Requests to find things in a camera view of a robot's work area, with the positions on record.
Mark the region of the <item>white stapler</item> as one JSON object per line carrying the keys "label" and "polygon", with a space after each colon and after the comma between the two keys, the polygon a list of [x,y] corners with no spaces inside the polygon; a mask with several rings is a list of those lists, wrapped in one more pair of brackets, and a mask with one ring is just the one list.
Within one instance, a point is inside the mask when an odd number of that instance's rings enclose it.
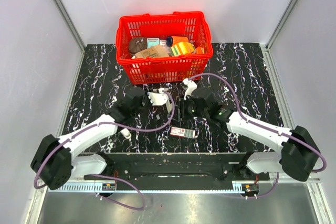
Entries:
{"label": "white stapler", "polygon": [[130,133],[130,131],[128,129],[122,129],[120,131],[120,133],[123,135],[124,138],[126,139],[130,139],[132,134]]}

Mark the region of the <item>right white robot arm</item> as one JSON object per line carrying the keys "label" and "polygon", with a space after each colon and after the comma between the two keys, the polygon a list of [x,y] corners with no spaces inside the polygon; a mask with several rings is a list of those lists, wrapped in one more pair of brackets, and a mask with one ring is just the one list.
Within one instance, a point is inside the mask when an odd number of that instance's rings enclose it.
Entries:
{"label": "right white robot arm", "polygon": [[245,180],[260,173],[284,172],[292,179],[306,182],[319,158],[320,150],[304,127],[290,129],[256,120],[218,102],[204,88],[179,97],[177,107],[179,120],[203,118],[215,129],[245,136],[271,148],[271,152],[250,152],[244,156],[238,172]]}

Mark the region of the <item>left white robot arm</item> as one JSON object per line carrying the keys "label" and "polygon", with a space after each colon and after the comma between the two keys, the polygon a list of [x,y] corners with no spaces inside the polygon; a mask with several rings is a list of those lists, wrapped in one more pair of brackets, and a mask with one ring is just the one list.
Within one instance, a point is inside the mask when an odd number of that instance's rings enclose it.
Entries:
{"label": "left white robot arm", "polygon": [[60,188],[75,170],[73,161],[82,151],[126,128],[126,123],[149,103],[148,93],[135,87],[83,128],[58,138],[51,134],[45,136],[30,164],[31,169],[50,189]]}

